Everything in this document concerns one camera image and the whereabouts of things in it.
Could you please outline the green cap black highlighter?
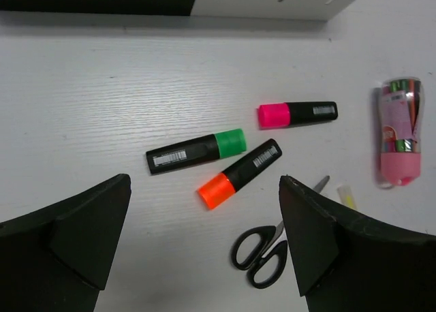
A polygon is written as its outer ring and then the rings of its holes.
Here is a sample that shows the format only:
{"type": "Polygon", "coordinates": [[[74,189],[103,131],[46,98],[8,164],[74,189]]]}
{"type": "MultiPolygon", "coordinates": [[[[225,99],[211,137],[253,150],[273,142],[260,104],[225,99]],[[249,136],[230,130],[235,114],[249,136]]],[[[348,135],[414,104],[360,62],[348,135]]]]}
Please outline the green cap black highlighter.
{"type": "Polygon", "coordinates": [[[152,175],[239,155],[247,150],[242,129],[210,134],[146,152],[152,175]]]}

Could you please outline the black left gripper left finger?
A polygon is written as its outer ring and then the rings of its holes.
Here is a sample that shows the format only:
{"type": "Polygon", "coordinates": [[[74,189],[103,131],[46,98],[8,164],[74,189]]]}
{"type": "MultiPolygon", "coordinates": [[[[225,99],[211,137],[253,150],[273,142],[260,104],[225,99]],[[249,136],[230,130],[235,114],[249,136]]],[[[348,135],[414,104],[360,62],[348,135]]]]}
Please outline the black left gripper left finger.
{"type": "Polygon", "coordinates": [[[118,174],[1,222],[2,311],[93,311],[106,288],[131,197],[118,174]]]}

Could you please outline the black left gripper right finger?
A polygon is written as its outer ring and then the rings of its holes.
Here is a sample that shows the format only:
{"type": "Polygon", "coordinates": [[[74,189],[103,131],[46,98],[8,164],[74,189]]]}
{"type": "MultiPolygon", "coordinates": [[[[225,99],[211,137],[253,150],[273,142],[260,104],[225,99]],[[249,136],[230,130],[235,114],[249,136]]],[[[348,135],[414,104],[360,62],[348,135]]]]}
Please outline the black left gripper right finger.
{"type": "Polygon", "coordinates": [[[310,311],[434,311],[435,237],[399,228],[291,176],[279,202],[298,290],[310,311]]]}

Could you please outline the orange cap black highlighter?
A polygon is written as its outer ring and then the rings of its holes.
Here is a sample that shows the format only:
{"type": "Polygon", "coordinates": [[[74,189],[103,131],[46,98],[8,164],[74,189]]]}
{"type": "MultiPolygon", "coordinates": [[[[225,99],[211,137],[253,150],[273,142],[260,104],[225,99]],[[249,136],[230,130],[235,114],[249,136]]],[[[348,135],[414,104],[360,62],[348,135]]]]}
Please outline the orange cap black highlighter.
{"type": "Polygon", "coordinates": [[[206,207],[213,210],[260,175],[281,156],[281,148],[271,138],[201,186],[197,193],[206,207]]]}

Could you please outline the yellow thin highlighter pen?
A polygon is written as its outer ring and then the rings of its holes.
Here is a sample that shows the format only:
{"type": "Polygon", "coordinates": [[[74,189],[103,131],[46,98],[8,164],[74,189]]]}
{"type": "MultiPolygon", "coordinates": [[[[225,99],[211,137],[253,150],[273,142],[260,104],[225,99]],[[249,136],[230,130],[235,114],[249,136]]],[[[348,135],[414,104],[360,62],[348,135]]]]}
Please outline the yellow thin highlighter pen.
{"type": "Polygon", "coordinates": [[[357,210],[356,202],[352,194],[351,187],[349,185],[339,186],[337,188],[337,192],[342,205],[350,209],[357,210]]]}

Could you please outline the black handled scissors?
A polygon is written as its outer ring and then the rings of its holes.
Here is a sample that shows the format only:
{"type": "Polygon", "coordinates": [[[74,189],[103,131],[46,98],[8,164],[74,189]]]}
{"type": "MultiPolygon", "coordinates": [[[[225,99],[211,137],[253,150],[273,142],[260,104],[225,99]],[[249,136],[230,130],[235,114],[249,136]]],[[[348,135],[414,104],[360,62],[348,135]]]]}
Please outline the black handled scissors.
{"type": "Polygon", "coordinates": [[[230,261],[236,269],[247,272],[247,280],[254,288],[263,290],[273,285],[283,274],[287,262],[287,250],[287,235],[284,222],[281,221],[278,225],[263,225],[243,232],[232,246],[230,261]],[[237,255],[240,246],[247,238],[254,234],[260,237],[259,243],[243,262],[239,262],[237,255]],[[255,280],[257,272],[273,256],[278,258],[275,271],[266,280],[257,282],[255,280]]]}

